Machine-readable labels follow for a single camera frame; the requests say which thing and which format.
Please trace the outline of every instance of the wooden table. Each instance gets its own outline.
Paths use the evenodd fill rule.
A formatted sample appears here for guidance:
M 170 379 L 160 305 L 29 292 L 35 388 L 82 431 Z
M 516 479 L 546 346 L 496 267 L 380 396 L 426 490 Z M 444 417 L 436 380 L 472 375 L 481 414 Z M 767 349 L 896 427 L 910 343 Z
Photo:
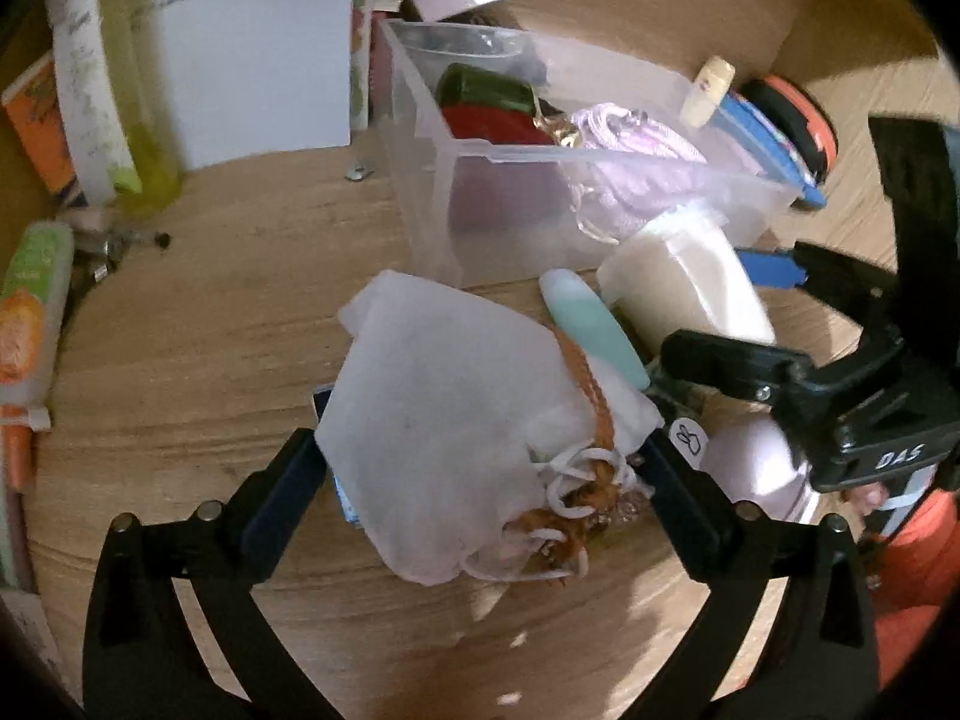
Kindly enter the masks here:
M 857 14 L 840 18 L 838 7 L 824 1 L 775 63 L 820 96 L 838 125 L 842 157 L 827 185 L 829 208 L 786 215 L 774 236 L 889 263 L 892 227 L 866 112 L 953 117 L 960 95 L 936 57 L 888 55 L 899 44 L 882 26 Z M 814 36 L 823 52 L 811 50 Z M 828 67 L 818 64 L 825 55 Z M 357 185 L 343 175 L 358 154 L 376 173 Z M 147 523 L 168 521 L 205 499 L 226 500 L 291 429 L 312 426 L 310 391 L 335 379 L 349 346 L 337 310 L 378 271 L 403 269 L 407 259 L 370 136 L 351 148 L 203 170 L 160 224 L 173 236 L 170 250 L 133 252 L 64 338 L 51 403 L 56 429 L 40 441 L 27 498 L 40 591 L 75 680 L 110 519 L 133 511 Z M 532 282 L 479 292 L 544 318 Z M 856 337 L 811 301 L 772 295 L 769 304 L 781 341 L 821 362 Z M 189 587 L 180 590 L 205 659 L 221 683 L 235 686 Z M 408 584 L 343 522 L 325 487 L 254 597 L 352 720 L 581 720 L 624 709 L 705 592 L 685 578 L 651 514 L 593 546 L 585 581 Z M 728 685 L 757 656 L 775 602 L 773 589 Z

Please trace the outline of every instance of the orange cord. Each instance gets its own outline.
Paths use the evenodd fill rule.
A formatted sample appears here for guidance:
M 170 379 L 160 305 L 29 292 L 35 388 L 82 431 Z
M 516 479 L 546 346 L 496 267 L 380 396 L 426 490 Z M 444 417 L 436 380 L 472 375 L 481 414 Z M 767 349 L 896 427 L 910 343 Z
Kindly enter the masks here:
M 590 370 L 587 355 L 559 327 L 551 327 L 550 330 L 557 339 L 557 346 L 560 348 L 560 355 L 563 356 L 566 368 L 577 386 L 587 396 L 587 400 L 593 408 L 595 423 L 592 446 L 613 451 L 613 416 L 610 413 L 610 406 L 607 404 L 603 389 L 600 389 L 600 385 L 597 384 L 597 380 Z M 592 461 L 590 470 L 594 475 L 593 481 L 577 490 L 573 490 L 566 497 L 565 504 L 568 506 L 592 506 L 597 512 L 606 512 L 616 505 L 620 495 L 619 488 L 613 483 L 613 476 L 616 471 L 609 463 L 602 460 Z M 566 536 L 566 541 L 553 541 L 549 543 L 548 548 L 550 559 L 557 565 L 563 565 L 565 562 L 573 560 L 584 548 L 591 524 L 589 520 L 590 517 L 566 519 L 550 509 L 531 509 L 530 512 L 520 514 L 515 523 L 525 533 L 541 528 L 551 528 L 563 533 Z

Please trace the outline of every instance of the clear plastic bin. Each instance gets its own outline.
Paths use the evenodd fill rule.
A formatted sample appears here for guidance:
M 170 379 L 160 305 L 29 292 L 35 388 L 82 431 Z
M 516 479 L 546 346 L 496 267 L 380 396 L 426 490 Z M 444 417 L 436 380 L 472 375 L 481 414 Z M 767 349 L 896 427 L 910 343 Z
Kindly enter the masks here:
M 735 245 L 752 245 L 800 194 L 723 112 L 700 129 L 682 124 L 680 108 L 692 85 L 658 65 L 534 32 L 398 20 L 379 28 L 373 114 L 416 274 L 472 287 L 552 268 L 595 268 L 616 244 L 587 234 L 581 203 L 591 176 L 627 172 L 666 191 L 660 198 L 666 204 L 705 203 L 726 220 Z M 452 62 L 524 79 L 568 113 L 597 103 L 645 111 L 687 138 L 707 162 L 457 140 L 433 98 Z M 664 176 L 669 180 L 659 180 Z

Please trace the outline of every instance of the white cylindrical container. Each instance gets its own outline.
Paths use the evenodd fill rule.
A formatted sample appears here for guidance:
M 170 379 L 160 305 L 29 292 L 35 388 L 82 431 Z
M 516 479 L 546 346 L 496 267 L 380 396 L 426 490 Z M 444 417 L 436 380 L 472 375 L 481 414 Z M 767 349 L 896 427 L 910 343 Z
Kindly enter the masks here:
M 597 271 L 604 303 L 625 314 L 646 351 L 675 330 L 774 343 L 754 285 L 710 212 L 662 214 L 618 245 Z
M 730 90 L 736 70 L 730 62 L 712 56 L 697 74 L 693 88 L 680 108 L 680 121 L 699 129 L 710 121 L 724 95 Z

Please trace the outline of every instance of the drawstring bag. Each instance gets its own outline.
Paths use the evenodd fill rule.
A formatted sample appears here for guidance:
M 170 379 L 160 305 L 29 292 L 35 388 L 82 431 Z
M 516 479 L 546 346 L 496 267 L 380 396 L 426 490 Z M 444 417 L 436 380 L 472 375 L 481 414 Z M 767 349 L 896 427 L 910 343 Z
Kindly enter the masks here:
M 558 331 L 415 276 L 383 271 L 339 319 L 353 343 L 316 438 L 386 565 L 421 584 L 583 574 L 653 403 Z

